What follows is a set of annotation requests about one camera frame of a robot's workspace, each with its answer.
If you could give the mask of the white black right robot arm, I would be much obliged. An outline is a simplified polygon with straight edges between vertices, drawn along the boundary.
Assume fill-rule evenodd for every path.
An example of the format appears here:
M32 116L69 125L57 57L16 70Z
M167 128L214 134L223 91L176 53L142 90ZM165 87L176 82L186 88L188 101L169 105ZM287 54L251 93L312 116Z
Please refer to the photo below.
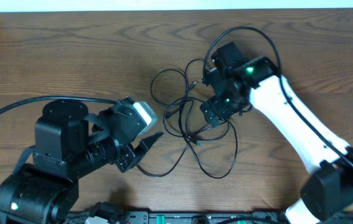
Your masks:
M204 75L215 95L200 106L213 127L252 106L263 113L301 158L309 179L285 211L289 223L320 223L353 204L353 147L328 129L298 98L265 56L248 59L234 42L211 56Z

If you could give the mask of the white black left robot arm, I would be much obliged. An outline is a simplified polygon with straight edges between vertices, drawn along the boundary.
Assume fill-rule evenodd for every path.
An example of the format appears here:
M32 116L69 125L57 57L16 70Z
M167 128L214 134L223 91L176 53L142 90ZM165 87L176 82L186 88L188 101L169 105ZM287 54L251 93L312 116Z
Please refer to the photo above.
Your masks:
M25 149L0 185L0 223L64 223L79 198L78 181L110 164L124 173L136 167L161 131L132 145L158 117L130 97L98 114L82 100L46 104L35 124L35 144Z

